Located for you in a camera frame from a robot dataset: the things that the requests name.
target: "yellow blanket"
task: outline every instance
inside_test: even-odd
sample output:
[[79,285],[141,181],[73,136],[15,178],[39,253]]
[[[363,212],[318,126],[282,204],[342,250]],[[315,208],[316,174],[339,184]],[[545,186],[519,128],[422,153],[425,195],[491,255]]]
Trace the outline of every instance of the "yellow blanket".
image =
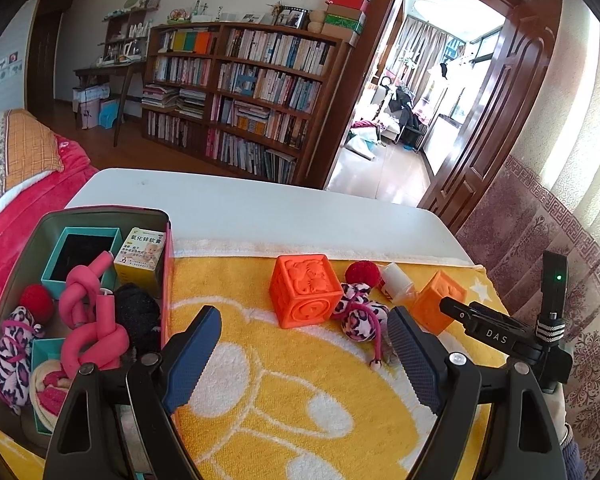
[[[180,258],[174,266],[167,336],[204,304],[222,314],[222,336],[187,406],[175,416],[205,479],[403,480],[434,416],[400,367],[372,371],[370,343],[349,340],[334,321],[278,327],[269,300],[273,258]],[[332,262],[341,280],[350,262]],[[442,267],[400,264],[421,290]],[[467,302],[504,312],[484,270],[443,267],[467,288]],[[390,306],[378,291],[372,298]],[[500,366],[503,354],[453,322],[448,350]],[[472,477],[488,407],[481,406],[458,479]]]

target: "screw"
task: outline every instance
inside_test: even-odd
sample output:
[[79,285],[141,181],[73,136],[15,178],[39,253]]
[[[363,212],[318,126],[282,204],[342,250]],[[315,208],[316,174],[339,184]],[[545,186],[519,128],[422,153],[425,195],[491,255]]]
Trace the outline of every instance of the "screw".
[[516,364],[513,365],[513,367],[519,374],[527,375],[529,373],[529,365],[522,361],[517,361]]
[[80,375],[89,375],[91,374],[94,370],[96,369],[96,365],[93,363],[85,363],[83,364],[80,369],[78,370],[78,373]]
[[154,354],[152,352],[149,352],[148,354],[144,354],[141,358],[140,358],[140,362],[144,365],[144,366],[153,366],[158,362],[158,354]]
[[449,354],[449,360],[457,366],[466,364],[466,356],[460,352],[453,352],[452,354]]

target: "black yarn ball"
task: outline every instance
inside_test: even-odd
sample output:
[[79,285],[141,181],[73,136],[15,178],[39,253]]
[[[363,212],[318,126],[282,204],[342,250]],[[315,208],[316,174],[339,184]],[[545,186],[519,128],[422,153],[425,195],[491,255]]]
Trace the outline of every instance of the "black yarn ball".
[[113,293],[116,323],[125,327],[138,355],[160,351],[160,307],[135,283],[125,283]]

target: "curtain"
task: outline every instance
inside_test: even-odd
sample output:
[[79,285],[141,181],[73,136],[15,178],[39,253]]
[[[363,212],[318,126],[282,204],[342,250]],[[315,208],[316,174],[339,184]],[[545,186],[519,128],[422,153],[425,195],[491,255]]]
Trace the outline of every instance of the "curtain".
[[[440,62],[450,39],[442,30],[407,16],[387,68],[415,94],[414,104],[427,89],[429,70]],[[407,66],[406,58],[412,59],[416,67]]]
[[567,421],[600,468],[600,24],[564,0],[554,54],[512,152],[458,240],[483,264],[510,313],[534,324],[542,252],[569,262],[565,339],[574,365]]

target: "white table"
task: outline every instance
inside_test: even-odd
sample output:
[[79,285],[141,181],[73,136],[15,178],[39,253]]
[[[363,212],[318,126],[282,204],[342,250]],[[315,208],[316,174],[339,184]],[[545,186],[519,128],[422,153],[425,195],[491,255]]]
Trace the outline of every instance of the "white table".
[[213,254],[234,254],[236,247],[236,254],[244,255],[296,249],[331,258],[433,258],[472,264],[429,211],[329,191],[222,176],[110,169],[97,173],[67,207],[90,205],[163,210],[171,219],[176,256],[200,254],[210,247],[200,250],[192,240],[224,240],[220,250],[214,246]]

